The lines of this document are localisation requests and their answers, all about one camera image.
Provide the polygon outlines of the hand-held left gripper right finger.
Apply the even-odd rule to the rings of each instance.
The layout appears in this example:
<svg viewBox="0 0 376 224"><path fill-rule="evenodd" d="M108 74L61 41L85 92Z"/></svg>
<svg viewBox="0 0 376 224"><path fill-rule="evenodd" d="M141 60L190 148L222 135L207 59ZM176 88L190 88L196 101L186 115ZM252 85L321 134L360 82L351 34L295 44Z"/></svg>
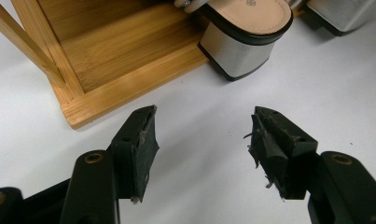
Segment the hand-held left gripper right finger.
<svg viewBox="0 0 376 224"><path fill-rule="evenodd" d="M316 164L318 142L276 110L256 106L251 118L248 151L256 167L264 170L267 188L275 186L282 199L302 200Z"/></svg>

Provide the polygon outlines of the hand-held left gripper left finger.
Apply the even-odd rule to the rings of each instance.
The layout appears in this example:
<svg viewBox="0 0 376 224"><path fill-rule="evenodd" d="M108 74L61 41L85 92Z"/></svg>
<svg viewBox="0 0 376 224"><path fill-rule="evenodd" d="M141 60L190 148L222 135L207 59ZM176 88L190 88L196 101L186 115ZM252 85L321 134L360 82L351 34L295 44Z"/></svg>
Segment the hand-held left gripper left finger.
<svg viewBox="0 0 376 224"><path fill-rule="evenodd" d="M119 199L141 202L149 180L150 169L159 145L156 140L157 107L149 105L133 111L111 141L111 152Z"/></svg>

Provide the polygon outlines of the wooden three-tier shoe rack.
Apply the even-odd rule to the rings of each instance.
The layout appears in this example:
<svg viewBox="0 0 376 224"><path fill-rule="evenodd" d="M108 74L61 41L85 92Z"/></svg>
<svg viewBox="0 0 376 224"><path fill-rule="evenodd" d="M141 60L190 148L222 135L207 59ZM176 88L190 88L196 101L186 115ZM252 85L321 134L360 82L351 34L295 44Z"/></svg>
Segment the wooden three-tier shoe rack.
<svg viewBox="0 0 376 224"><path fill-rule="evenodd" d="M174 0L10 0L0 32L49 79L80 128L210 60L209 25Z"/></svg>

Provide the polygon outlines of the black sandal silver heel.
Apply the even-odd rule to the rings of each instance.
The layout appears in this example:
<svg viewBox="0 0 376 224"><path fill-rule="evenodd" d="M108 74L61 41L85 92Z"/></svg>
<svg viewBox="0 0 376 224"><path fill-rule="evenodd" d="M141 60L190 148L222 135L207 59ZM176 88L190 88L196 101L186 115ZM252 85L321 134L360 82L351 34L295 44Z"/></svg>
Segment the black sandal silver heel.
<svg viewBox="0 0 376 224"><path fill-rule="evenodd" d="M267 62L293 21L286 0L174 0L174 5L209 20L198 47L228 81Z"/></svg>
<svg viewBox="0 0 376 224"><path fill-rule="evenodd" d="M303 10L332 34L343 36L376 13L376 0L308 0Z"/></svg>

